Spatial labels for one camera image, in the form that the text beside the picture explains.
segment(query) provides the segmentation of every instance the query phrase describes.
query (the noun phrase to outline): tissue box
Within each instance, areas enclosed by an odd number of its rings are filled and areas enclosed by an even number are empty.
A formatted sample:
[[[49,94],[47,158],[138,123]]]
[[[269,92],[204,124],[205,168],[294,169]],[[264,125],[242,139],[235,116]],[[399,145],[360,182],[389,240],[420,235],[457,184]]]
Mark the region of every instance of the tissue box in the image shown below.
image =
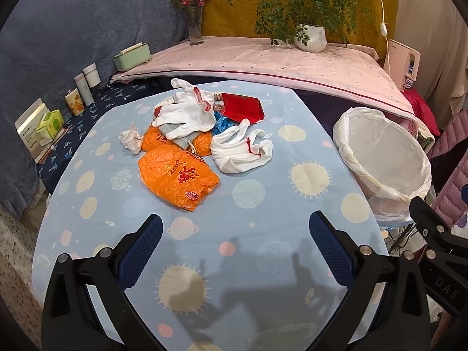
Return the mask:
[[[151,53],[147,43],[137,43],[114,56],[117,70],[128,71],[139,64],[149,61]]]
[[[35,130],[41,146],[52,142],[62,125],[63,117],[58,109],[45,113]]]

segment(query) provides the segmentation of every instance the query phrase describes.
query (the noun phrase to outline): beige curtain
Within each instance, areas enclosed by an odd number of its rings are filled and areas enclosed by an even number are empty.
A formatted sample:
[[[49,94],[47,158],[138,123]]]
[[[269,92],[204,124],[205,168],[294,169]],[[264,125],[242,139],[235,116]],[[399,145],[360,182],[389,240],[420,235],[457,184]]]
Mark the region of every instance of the beige curtain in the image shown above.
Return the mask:
[[[394,39],[421,53],[414,87],[444,129],[468,92],[468,27],[451,0],[398,0]]]

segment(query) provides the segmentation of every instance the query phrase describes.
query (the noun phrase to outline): navy patterned sheet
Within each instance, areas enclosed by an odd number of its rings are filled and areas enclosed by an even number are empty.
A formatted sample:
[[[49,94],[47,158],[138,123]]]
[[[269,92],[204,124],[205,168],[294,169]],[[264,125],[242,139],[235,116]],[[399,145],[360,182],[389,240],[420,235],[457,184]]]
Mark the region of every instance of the navy patterned sheet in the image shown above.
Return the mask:
[[[103,114],[113,107],[121,106],[147,96],[162,92],[154,79],[140,79],[130,84],[117,83],[105,90],[102,98],[86,107],[79,116],[73,116],[64,124],[68,131],[57,143],[47,159],[37,165],[39,177],[45,187],[53,193],[76,149]]]

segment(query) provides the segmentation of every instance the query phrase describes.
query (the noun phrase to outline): white electrical cord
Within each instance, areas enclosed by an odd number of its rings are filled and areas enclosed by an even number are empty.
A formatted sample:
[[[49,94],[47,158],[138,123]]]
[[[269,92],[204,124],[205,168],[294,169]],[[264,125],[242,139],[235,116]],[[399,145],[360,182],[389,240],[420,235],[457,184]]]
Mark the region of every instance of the white electrical cord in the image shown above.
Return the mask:
[[[390,75],[390,58],[388,56],[388,38],[387,38],[388,30],[387,30],[387,26],[385,25],[385,11],[383,8],[383,0],[381,0],[381,4],[382,4],[382,23],[381,23],[380,29],[381,29],[381,34],[385,37],[385,41],[387,42],[388,74]]]

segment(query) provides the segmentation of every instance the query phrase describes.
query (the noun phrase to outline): orange plastic bag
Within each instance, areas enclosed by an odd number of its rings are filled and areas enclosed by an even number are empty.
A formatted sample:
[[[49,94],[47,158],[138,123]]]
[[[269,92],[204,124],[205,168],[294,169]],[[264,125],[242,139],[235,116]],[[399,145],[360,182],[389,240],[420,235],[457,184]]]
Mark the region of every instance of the orange plastic bag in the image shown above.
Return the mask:
[[[197,155],[205,157],[211,154],[212,138],[213,135],[211,134],[211,132],[204,132],[197,136],[195,140],[193,140],[192,144],[195,147],[195,150],[197,151]],[[181,148],[177,144],[174,144],[171,140],[168,140],[158,128],[155,128],[152,125],[150,125],[143,136],[141,150],[144,152],[149,152],[150,150],[153,150],[155,148],[167,146],[170,148],[181,150]]]
[[[146,153],[138,161],[141,180],[159,197],[193,211],[219,177],[201,157],[177,148],[159,147]]]
[[[181,150],[179,145],[176,145],[171,140],[168,140],[158,128],[150,125],[146,133],[143,135],[141,150],[144,152],[149,152],[150,150],[161,147]]]
[[[200,157],[206,157],[211,154],[211,139],[213,135],[211,132],[203,132],[193,140],[193,146],[197,151],[197,155]]]

